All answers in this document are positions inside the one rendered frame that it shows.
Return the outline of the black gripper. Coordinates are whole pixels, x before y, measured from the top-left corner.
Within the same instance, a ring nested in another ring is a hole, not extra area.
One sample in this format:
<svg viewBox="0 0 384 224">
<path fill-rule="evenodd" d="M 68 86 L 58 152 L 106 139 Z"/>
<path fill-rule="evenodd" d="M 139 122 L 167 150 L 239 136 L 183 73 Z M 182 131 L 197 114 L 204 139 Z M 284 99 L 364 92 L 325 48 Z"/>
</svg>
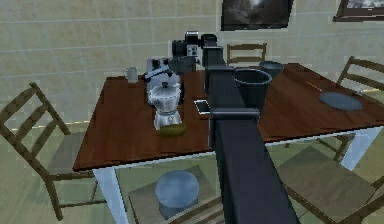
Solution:
<svg viewBox="0 0 384 224">
<path fill-rule="evenodd" d="M 168 81 L 173 75 L 173 72 L 168 70 L 169 67 L 175 73 L 187 73 L 194 72 L 196 65 L 199 63 L 197 45 L 188 44 L 185 40 L 174 40 L 172 42 L 172 58 L 169 66 L 161 66 L 148 72 L 144 75 L 144 80 L 146 82 L 154 81 L 155 79 L 161 82 Z"/>
</svg>

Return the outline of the white mug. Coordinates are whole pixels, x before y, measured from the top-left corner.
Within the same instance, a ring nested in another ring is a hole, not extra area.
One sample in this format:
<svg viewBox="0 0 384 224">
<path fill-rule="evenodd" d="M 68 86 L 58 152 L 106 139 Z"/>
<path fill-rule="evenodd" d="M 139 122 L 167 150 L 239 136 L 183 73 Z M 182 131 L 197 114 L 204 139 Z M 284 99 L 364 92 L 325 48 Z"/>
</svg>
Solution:
<svg viewBox="0 0 384 224">
<path fill-rule="evenodd" d="M 128 67 L 123 71 L 123 73 L 129 83 L 138 82 L 138 70 L 136 67 Z"/>
</svg>

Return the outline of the silver moka pot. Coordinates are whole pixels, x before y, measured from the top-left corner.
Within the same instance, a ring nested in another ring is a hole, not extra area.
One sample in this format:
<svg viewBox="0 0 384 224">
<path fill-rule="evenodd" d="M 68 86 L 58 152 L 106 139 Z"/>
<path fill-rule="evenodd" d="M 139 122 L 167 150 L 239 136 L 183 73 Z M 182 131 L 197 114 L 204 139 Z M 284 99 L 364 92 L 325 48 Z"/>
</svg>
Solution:
<svg viewBox="0 0 384 224">
<path fill-rule="evenodd" d="M 182 120 L 177 110 L 181 90 L 179 87 L 163 82 L 150 91 L 149 101 L 155 106 L 156 113 L 154 127 L 159 130 L 161 127 L 173 124 L 181 124 Z"/>
</svg>

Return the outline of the white mobile phone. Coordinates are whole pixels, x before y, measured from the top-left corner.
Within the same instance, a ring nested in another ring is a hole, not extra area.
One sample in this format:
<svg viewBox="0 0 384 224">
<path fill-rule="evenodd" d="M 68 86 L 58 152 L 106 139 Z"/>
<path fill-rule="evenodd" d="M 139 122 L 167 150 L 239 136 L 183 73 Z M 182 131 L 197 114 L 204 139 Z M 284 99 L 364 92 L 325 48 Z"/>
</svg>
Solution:
<svg viewBox="0 0 384 224">
<path fill-rule="evenodd" d="M 194 104 L 200 115 L 207 115 L 210 113 L 210 106 L 207 100 L 195 100 Z"/>
</svg>

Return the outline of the brown table with white legs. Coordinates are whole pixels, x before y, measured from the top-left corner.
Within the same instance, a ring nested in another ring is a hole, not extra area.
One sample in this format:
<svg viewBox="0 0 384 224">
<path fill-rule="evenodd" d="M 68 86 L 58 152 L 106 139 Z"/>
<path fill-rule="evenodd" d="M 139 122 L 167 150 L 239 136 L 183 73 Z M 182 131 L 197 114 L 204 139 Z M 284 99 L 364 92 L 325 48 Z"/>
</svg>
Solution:
<svg viewBox="0 0 384 224">
<path fill-rule="evenodd" d="M 319 101 L 321 92 L 306 81 L 323 91 L 352 93 L 300 64 L 287 64 L 272 81 L 259 123 L 261 136 L 268 146 L 384 127 L 384 109 L 380 106 L 355 95 L 363 105 L 361 111 L 332 109 Z M 204 73 L 187 73 L 184 82 L 186 96 L 180 112 L 187 131 L 172 139 L 156 133 L 153 109 L 146 102 L 143 81 L 130 84 L 119 76 L 108 77 L 104 83 L 73 169 L 94 172 L 115 224 L 129 224 L 117 169 L 211 152 L 208 122 L 198 115 L 194 105 L 196 99 L 204 97 Z M 357 155 L 361 150 L 363 148 L 353 147 L 342 164 L 354 168 L 361 158 Z"/>
</svg>

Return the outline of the brown wooden chair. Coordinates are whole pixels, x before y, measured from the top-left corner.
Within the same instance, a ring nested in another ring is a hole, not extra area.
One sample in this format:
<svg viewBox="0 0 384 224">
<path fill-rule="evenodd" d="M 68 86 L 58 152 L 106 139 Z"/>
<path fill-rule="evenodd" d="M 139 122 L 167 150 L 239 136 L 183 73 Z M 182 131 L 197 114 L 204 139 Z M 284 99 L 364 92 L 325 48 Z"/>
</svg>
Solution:
<svg viewBox="0 0 384 224">
<path fill-rule="evenodd" d="M 19 111 L 34 95 L 40 100 L 41 104 L 29 115 L 29 117 L 19 126 L 16 133 L 13 133 L 6 122 Z M 52 120 L 46 125 L 41 134 L 37 137 L 31 149 L 28 150 L 23 144 L 23 139 L 32 130 L 34 125 L 42 118 L 45 113 L 49 113 Z M 48 167 L 44 167 L 37 159 L 38 154 L 43 149 L 53 131 L 59 127 L 64 138 L 56 149 Z M 53 210 L 58 221 L 63 219 L 62 209 L 69 207 L 86 206 L 93 204 L 103 204 L 105 199 L 96 200 L 95 194 L 98 181 L 94 182 L 91 197 L 88 201 L 61 204 L 55 187 L 55 182 L 66 180 L 78 180 L 94 178 L 92 171 L 73 170 L 76 157 L 80 151 L 85 133 L 72 133 L 62 118 L 58 115 L 50 101 L 35 82 L 29 84 L 29 88 L 22 91 L 12 101 L 10 101 L 0 111 L 0 135 L 15 149 L 15 151 L 37 172 L 43 180 L 48 195 L 51 200 Z"/>
<path fill-rule="evenodd" d="M 187 169 L 199 182 L 196 203 L 190 208 L 166 219 L 160 212 L 156 197 L 156 182 L 153 181 L 128 193 L 132 214 L 136 224 L 225 224 L 221 197 L 217 196 L 199 166 Z"/>
<path fill-rule="evenodd" d="M 358 90 L 356 94 L 368 100 L 370 103 L 378 105 L 384 109 L 384 101 L 379 101 L 378 99 L 375 99 L 371 96 L 371 93 L 384 94 L 384 83 L 378 82 L 371 78 L 364 77 L 359 74 L 349 73 L 349 69 L 352 65 L 377 71 L 379 73 L 382 73 L 383 75 L 384 75 L 384 65 L 376 62 L 372 62 L 369 60 L 358 59 L 358 58 L 355 58 L 354 56 L 351 56 L 348 59 L 343 71 L 341 72 L 340 77 L 336 82 L 338 86 L 341 86 L 342 82 L 345 79 L 347 79 L 356 83 L 360 83 L 363 86 L 367 86 L 368 90 Z M 335 139 L 341 142 L 341 145 L 339 148 L 335 148 L 329 145 L 327 142 L 320 139 L 318 139 L 318 142 L 320 142 L 321 144 L 323 144 L 324 146 L 326 146 L 327 148 L 335 152 L 335 156 L 334 156 L 335 161 L 343 162 L 345 155 L 349 155 L 353 147 L 363 148 L 363 150 L 357 153 L 359 157 L 362 157 L 365 151 L 369 148 L 372 141 L 377 137 L 381 129 L 382 129 L 382 126 L 366 129 L 362 132 L 353 132 L 345 135 L 336 135 Z"/>
<path fill-rule="evenodd" d="M 267 44 L 235 44 L 227 45 L 227 63 L 238 64 L 238 63 L 256 63 L 262 62 L 266 57 Z M 259 51 L 259 56 L 232 56 L 233 51 Z"/>
<path fill-rule="evenodd" d="M 288 195 L 325 224 L 362 224 L 384 207 L 384 175 L 370 183 L 311 146 L 278 172 Z"/>
</svg>

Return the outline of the large dark grey pot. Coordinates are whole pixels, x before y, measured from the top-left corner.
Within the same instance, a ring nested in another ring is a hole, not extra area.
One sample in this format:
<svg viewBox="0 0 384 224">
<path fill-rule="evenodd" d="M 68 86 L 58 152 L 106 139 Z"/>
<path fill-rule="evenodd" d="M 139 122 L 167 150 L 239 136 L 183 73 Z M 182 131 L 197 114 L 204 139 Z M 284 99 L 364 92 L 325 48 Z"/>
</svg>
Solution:
<svg viewBox="0 0 384 224">
<path fill-rule="evenodd" d="M 267 90 L 272 82 L 271 75 L 258 69 L 240 68 L 235 70 L 234 81 L 245 106 L 262 112 Z"/>
</svg>

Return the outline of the small dark grey pot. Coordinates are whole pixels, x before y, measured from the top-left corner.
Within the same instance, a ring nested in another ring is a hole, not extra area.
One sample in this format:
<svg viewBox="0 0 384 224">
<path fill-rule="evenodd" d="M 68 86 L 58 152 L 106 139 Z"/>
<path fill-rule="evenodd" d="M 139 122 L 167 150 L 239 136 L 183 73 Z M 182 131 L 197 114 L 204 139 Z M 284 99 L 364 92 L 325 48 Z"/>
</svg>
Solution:
<svg viewBox="0 0 384 224">
<path fill-rule="evenodd" d="M 272 78 L 275 78 L 284 69 L 283 64 L 274 61 L 262 61 L 259 66 L 262 71 L 268 73 Z"/>
</svg>

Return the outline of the dark framed painting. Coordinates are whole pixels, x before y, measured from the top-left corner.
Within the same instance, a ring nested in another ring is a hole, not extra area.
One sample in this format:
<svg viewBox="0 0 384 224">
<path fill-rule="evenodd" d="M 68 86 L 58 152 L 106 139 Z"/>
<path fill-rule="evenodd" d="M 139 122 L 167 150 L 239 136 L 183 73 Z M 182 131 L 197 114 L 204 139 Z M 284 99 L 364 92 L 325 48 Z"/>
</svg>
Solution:
<svg viewBox="0 0 384 224">
<path fill-rule="evenodd" d="M 222 0 L 221 31 L 287 28 L 293 0 Z"/>
</svg>

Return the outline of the blue grey round stool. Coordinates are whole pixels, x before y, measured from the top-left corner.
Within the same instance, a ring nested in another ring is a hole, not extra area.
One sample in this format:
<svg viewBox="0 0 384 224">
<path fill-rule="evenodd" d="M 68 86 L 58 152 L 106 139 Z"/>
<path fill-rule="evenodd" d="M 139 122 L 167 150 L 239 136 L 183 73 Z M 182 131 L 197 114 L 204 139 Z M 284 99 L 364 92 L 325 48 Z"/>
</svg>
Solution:
<svg viewBox="0 0 384 224">
<path fill-rule="evenodd" d="M 172 170 L 156 183 L 155 195 L 160 214 L 169 219 L 197 204 L 200 184 L 197 177 L 185 170 Z"/>
</svg>

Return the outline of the thin brown pencil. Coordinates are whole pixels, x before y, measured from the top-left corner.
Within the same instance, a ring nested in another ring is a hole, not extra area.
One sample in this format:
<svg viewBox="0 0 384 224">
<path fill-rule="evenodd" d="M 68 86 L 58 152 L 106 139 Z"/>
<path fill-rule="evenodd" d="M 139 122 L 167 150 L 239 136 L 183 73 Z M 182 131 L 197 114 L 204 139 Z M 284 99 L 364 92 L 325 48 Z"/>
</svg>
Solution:
<svg viewBox="0 0 384 224">
<path fill-rule="evenodd" d="M 307 83 L 308 85 L 312 86 L 313 88 L 317 89 L 318 91 L 323 92 L 323 90 L 322 90 L 321 88 L 317 87 L 316 85 L 312 84 L 311 82 L 306 81 L 306 83 Z"/>
</svg>

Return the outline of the grey round plate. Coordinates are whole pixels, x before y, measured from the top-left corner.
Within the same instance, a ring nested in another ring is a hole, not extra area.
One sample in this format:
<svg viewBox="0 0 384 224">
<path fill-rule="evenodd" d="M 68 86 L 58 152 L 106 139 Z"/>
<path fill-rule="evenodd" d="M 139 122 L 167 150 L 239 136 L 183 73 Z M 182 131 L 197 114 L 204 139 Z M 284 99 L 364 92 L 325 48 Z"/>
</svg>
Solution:
<svg viewBox="0 0 384 224">
<path fill-rule="evenodd" d="M 363 109 L 362 103 L 352 96 L 338 92 L 323 92 L 319 100 L 334 109 L 343 111 L 359 111 Z"/>
</svg>

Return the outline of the brown framed window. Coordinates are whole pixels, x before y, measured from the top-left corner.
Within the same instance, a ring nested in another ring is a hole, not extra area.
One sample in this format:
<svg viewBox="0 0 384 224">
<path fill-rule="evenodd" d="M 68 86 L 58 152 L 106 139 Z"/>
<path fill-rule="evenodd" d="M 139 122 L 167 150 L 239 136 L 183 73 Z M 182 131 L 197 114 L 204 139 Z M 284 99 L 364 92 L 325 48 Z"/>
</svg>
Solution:
<svg viewBox="0 0 384 224">
<path fill-rule="evenodd" d="M 333 21 L 384 21 L 384 0 L 340 0 Z"/>
</svg>

